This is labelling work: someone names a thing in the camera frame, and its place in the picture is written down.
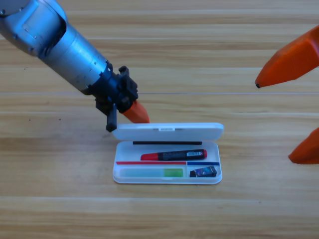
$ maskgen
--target wooden table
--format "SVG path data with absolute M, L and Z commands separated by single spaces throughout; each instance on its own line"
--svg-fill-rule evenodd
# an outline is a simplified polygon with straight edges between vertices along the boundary
M 130 67 L 152 122 L 225 125 L 223 180 L 115 183 L 118 142 L 93 97 L 1 38 L 1 239 L 319 238 L 319 166 L 288 159 L 319 126 L 319 70 L 254 85 L 276 50 L 319 24 L 318 0 L 61 4 Z

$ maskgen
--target red marker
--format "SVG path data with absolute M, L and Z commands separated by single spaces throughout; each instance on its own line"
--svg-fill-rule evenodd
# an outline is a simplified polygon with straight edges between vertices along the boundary
M 207 157 L 205 149 L 163 152 L 163 153 L 149 153 L 143 154 L 141 160 L 152 161 L 178 161 L 178 160 L 201 160 Z

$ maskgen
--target orange gripper tip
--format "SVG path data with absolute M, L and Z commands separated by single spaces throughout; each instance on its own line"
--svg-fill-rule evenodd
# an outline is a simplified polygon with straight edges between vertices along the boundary
M 258 88 L 295 80 L 319 66 L 319 26 L 289 43 L 265 64 Z
M 149 115 L 144 108 L 144 106 L 138 102 L 134 101 L 131 108 L 123 113 L 126 118 L 128 118 L 132 123 L 149 123 Z
M 319 128 L 313 131 L 298 147 L 289 155 L 289 159 L 297 164 L 319 163 Z

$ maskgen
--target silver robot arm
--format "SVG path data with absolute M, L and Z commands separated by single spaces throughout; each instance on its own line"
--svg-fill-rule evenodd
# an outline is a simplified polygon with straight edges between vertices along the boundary
M 137 101 L 137 84 L 127 67 L 113 73 L 112 64 L 71 24 L 55 0 L 0 0 L 0 33 L 23 52 L 38 57 L 108 116 L 116 129 L 116 110 L 132 122 L 149 122 Z

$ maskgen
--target green eraser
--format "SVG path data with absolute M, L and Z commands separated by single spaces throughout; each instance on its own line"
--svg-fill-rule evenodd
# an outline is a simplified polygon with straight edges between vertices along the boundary
M 183 169 L 182 168 L 164 169 L 164 177 L 183 177 Z

